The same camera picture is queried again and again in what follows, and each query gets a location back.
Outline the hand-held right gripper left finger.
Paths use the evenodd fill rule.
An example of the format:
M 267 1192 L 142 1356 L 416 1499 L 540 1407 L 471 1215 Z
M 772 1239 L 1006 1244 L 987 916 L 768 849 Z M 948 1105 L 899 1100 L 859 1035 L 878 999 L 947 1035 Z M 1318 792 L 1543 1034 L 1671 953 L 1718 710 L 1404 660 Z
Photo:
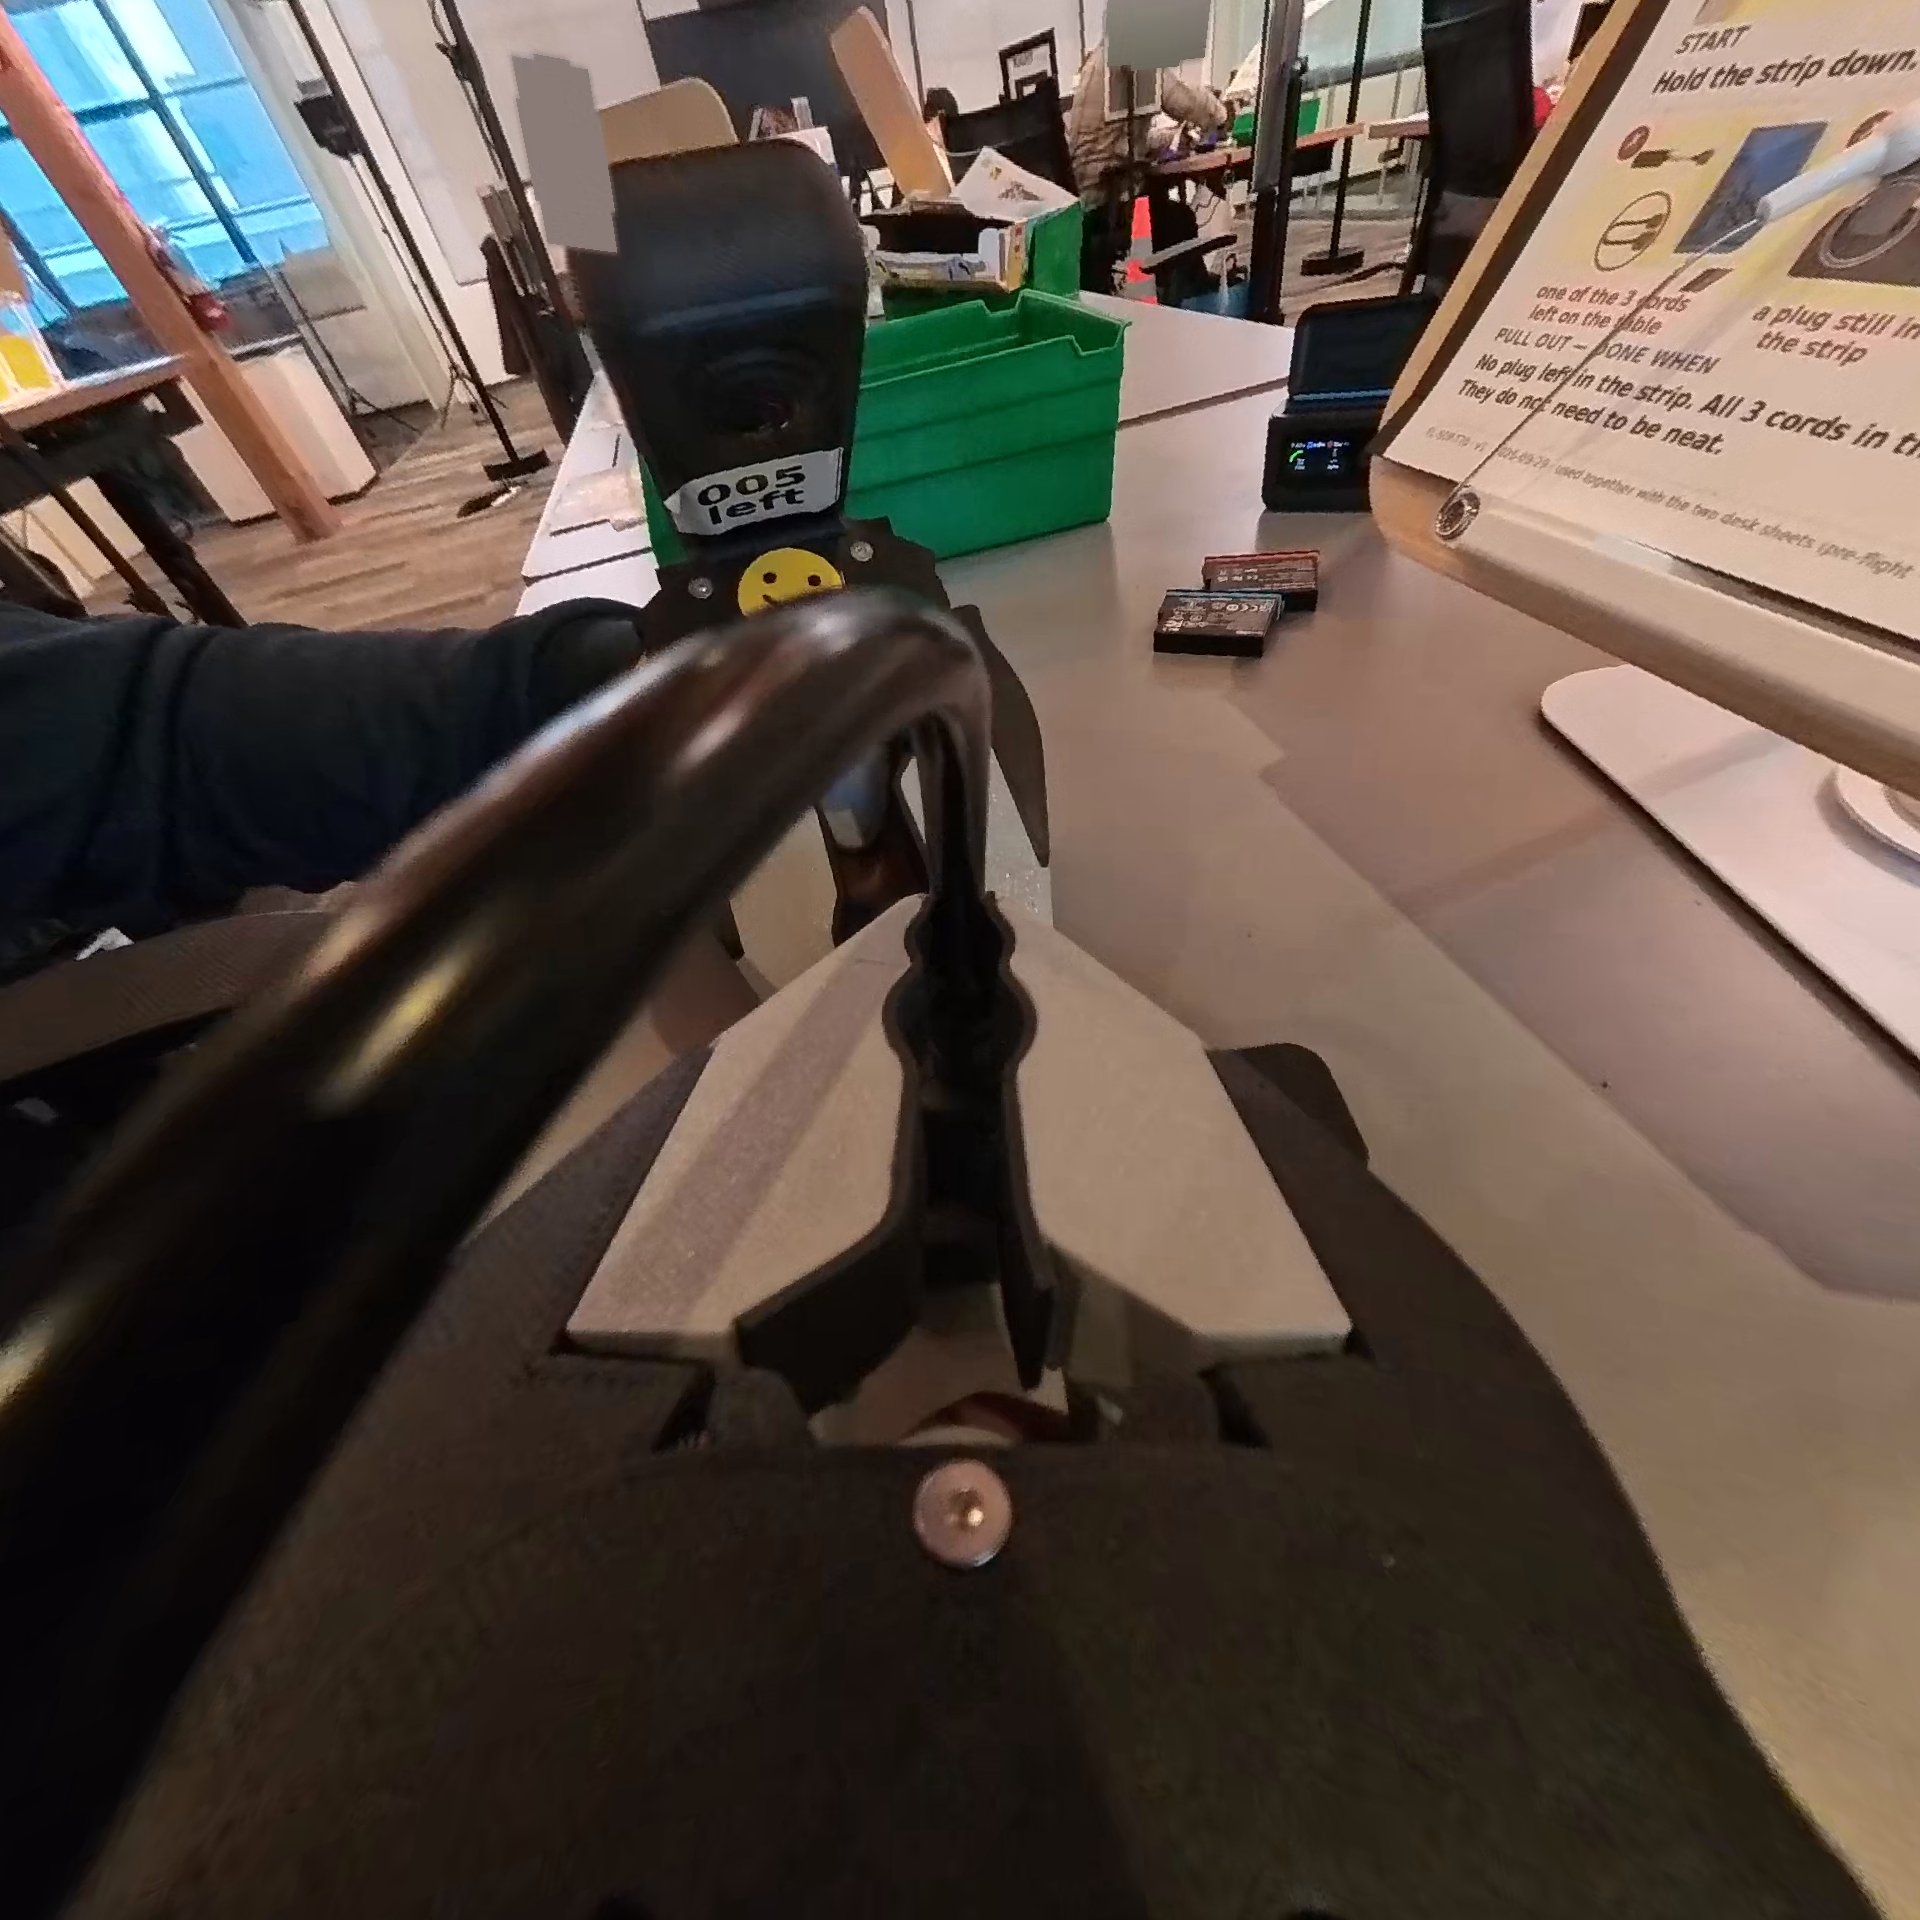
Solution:
M 839 1403 L 901 1346 L 920 1194 L 882 1016 L 920 908 L 890 908 L 711 1048 L 566 1322 L 574 1348 L 742 1366 Z

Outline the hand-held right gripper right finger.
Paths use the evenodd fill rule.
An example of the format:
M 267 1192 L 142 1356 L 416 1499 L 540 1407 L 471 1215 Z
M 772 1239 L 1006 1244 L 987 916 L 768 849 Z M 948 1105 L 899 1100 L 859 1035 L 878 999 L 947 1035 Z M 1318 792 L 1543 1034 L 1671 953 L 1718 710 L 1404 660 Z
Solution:
M 1200 1039 L 1020 906 L 991 920 L 991 1386 L 1336 1354 L 1352 1322 Z

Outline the green plastic bin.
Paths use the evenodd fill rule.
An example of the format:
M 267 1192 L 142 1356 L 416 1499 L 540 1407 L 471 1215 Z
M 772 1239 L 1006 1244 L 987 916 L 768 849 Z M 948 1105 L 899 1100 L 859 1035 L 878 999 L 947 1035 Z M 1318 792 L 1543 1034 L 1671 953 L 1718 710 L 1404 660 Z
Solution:
M 1120 321 L 1020 292 L 871 327 L 866 295 L 850 220 L 781 268 L 583 263 L 663 572 L 731 569 L 757 610 L 853 586 L 882 536 L 950 560 L 1108 516 Z

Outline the person's left forearm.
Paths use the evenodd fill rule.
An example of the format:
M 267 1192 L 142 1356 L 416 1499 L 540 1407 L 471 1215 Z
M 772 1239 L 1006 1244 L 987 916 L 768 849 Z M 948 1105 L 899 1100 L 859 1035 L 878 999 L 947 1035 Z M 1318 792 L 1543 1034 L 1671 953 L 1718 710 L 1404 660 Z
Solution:
M 319 896 L 640 660 L 637 610 L 220 630 L 4 603 L 4 984 L 114 929 Z

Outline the cardboard box with items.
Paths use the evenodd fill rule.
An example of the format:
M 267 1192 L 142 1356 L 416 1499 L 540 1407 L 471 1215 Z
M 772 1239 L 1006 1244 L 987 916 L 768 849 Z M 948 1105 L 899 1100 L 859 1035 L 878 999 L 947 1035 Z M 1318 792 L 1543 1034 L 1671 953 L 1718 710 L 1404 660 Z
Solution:
M 915 196 L 859 218 L 882 299 L 1077 297 L 1084 204 L 995 150 L 947 200 Z

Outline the black light stand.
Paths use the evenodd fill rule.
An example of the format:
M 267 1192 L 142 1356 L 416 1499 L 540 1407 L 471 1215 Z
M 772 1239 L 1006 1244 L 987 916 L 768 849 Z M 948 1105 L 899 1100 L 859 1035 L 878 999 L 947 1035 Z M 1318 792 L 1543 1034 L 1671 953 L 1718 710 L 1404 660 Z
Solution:
M 371 218 L 386 244 L 398 255 L 406 288 L 422 308 L 427 337 L 440 350 L 440 360 L 447 366 L 447 396 L 462 396 L 469 402 L 469 409 L 485 420 L 499 447 L 499 458 L 483 463 L 483 475 L 487 480 L 485 489 L 469 497 L 455 514 L 456 520 L 475 520 L 500 510 L 511 498 L 520 497 L 535 475 L 548 467 L 548 455 L 541 448 L 523 450 L 515 443 L 507 420 L 500 414 L 488 385 L 483 379 L 483 370 L 475 364 L 462 327 L 444 297 L 440 284 L 406 220 L 392 180 L 382 170 L 380 158 L 368 143 L 368 134 L 351 107 L 351 99 L 347 99 L 339 71 L 330 60 L 330 48 L 312 25 L 306 4 L 278 3 L 278 10 L 287 15 L 303 56 L 316 70 L 316 78 L 302 80 L 295 97 L 295 113 L 299 115 L 303 131 L 324 154 L 342 163 L 358 188 L 371 193 Z

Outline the black battery red stripe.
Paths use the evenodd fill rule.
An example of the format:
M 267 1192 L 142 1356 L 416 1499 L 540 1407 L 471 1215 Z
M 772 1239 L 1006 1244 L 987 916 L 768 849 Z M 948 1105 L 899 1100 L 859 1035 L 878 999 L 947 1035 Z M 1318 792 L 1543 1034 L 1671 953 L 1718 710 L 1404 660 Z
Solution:
M 1264 595 L 1290 616 L 1309 616 L 1320 596 L 1316 548 L 1270 548 L 1202 560 L 1202 588 L 1227 595 Z

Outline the white cabinet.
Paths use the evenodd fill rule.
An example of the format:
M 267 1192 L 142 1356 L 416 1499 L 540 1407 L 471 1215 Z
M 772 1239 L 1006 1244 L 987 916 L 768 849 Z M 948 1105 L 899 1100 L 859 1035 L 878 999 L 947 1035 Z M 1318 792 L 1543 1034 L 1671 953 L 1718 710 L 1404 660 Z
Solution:
M 299 343 L 243 356 L 236 366 L 330 502 L 362 497 L 376 482 L 376 467 L 365 447 Z M 210 420 L 199 393 L 191 387 L 182 392 L 200 424 L 179 436 L 175 452 L 196 487 L 228 523 L 271 520 L 276 510 L 252 470 Z

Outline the black pole stand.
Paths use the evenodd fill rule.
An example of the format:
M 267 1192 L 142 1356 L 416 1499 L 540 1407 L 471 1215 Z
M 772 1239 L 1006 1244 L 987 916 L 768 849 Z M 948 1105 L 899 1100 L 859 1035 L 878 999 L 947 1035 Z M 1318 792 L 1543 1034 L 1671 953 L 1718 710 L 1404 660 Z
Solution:
M 1243 318 L 1283 326 L 1283 282 L 1290 244 L 1294 163 L 1301 150 L 1301 107 L 1308 95 L 1302 35 L 1308 3 L 1264 8 L 1260 91 L 1255 102 L 1255 154 L 1248 183 L 1253 243 L 1245 260 Z

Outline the large window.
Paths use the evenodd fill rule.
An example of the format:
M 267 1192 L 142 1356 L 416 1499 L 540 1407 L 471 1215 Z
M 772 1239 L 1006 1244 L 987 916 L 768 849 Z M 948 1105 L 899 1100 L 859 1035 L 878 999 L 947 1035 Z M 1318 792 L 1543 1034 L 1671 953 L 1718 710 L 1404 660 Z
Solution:
M 230 353 L 287 346 L 287 256 L 327 255 L 319 206 L 205 3 L 7 3 L 39 71 L 134 215 L 173 248 L 228 323 Z M 63 377 L 157 354 L 150 331 L 28 146 L 3 127 L 4 233 Z

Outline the black battery charger case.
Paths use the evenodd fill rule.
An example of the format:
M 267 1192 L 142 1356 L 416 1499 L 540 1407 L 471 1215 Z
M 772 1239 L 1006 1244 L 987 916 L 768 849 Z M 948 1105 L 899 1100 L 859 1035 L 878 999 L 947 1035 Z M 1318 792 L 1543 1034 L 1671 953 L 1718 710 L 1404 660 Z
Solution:
M 1371 510 L 1371 447 L 1437 307 L 1437 295 L 1381 295 L 1302 311 L 1287 396 L 1264 440 L 1266 513 Z

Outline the white board stand base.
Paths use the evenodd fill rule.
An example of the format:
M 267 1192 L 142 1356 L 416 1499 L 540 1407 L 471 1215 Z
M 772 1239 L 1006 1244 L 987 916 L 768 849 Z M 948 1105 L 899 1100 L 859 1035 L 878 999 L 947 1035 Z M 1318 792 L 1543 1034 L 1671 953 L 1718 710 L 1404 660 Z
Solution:
M 1632 665 L 1550 683 L 1550 732 L 1918 1054 L 1918 802 Z

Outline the small wooden table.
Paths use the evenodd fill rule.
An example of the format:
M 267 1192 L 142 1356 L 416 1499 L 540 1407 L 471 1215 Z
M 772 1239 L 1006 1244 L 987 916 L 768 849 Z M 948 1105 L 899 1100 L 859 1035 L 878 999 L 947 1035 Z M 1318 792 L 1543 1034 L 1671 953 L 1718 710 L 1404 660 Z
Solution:
M 134 610 L 168 617 L 173 603 L 162 588 L 172 588 L 190 619 L 243 632 L 246 617 L 136 467 L 199 424 L 173 354 L 4 400 L 3 510 L 59 508 Z

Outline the tall black office chair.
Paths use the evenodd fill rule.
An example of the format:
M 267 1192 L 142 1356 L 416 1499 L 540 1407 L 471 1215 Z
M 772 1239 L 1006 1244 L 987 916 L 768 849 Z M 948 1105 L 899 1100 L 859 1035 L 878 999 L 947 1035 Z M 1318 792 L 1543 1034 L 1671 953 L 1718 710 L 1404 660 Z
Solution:
M 1426 3 L 1428 161 L 1408 288 L 1442 297 L 1514 183 L 1539 128 L 1534 4 Z

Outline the wooden post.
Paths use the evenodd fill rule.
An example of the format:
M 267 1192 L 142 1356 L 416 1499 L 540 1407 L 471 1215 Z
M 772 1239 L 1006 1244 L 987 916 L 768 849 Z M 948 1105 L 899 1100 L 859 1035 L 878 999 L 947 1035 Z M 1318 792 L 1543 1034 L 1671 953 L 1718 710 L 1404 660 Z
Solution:
M 10 131 L 125 288 L 149 334 L 179 360 L 182 379 L 276 516 L 302 544 L 333 537 L 340 514 L 316 473 L 160 266 L 154 231 L 136 218 L 10 16 L 3 16 L 3 111 Z

